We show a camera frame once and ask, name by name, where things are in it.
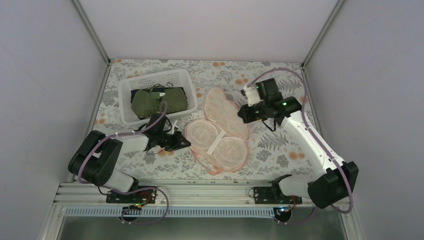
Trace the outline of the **pink floral mesh laundry bag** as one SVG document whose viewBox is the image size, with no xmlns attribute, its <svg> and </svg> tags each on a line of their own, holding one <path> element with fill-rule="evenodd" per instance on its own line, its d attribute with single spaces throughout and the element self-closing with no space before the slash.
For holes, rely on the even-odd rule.
<svg viewBox="0 0 424 240">
<path fill-rule="evenodd" d="M 238 171 L 248 159 L 250 134 L 237 106 L 214 87 L 206 95 L 203 111 L 204 118 L 193 120 L 183 132 L 194 158 L 212 176 Z"/>
</svg>

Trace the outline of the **white plastic laundry basket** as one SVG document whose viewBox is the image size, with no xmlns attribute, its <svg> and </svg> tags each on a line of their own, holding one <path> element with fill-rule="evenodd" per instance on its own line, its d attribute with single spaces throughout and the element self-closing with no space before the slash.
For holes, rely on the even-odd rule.
<svg viewBox="0 0 424 240">
<path fill-rule="evenodd" d="M 168 113 L 166 116 L 169 119 L 186 117 L 198 108 L 196 91 L 189 72 L 182 68 L 161 71 L 120 81 L 117 90 L 118 109 L 122 123 L 127 126 L 135 126 L 148 122 L 147 119 L 139 119 L 131 110 L 131 91 L 147 89 L 156 84 L 165 86 L 167 83 L 171 83 L 173 87 L 183 88 L 188 101 L 187 110 L 172 114 Z"/>
</svg>

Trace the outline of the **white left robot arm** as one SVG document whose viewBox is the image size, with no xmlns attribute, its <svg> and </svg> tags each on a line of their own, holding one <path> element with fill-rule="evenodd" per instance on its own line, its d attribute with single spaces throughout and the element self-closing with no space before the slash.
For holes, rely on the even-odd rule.
<svg viewBox="0 0 424 240">
<path fill-rule="evenodd" d="M 139 197 L 140 190 L 136 178 L 115 169 L 122 150 L 148 152 L 161 147 L 173 152 L 190 146 L 191 142 L 177 130 L 176 123 L 156 112 L 136 131 L 111 135 L 91 131 L 70 159 L 67 169 L 80 183 L 114 190 L 131 203 Z"/>
</svg>

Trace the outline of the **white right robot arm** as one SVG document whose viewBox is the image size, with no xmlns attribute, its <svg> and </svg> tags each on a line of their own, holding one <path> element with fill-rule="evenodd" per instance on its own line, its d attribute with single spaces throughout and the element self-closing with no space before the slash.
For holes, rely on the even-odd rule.
<svg viewBox="0 0 424 240">
<path fill-rule="evenodd" d="M 353 161 L 344 161 L 329 147 L 307 119 L 300 102 L 292 96 L 284 98 L 275 79 L 244 86 L 241 93 L 247 99 L 247 104 L 237 113 L 243 122 L 272 119 L 270 130 L 274 132 L 280 126 L 291 134 L 311 163 L 314 176 L 309 181 L 291 173 L 276 178 L 271 184 L 272 200 L 282 204 L 290 196 L 308 198 L 316 207 L 324 209 L 348 198 L 349 207 L 345 212 L 349 213 L 353 208 L 358 166 Z"/>
</svg>

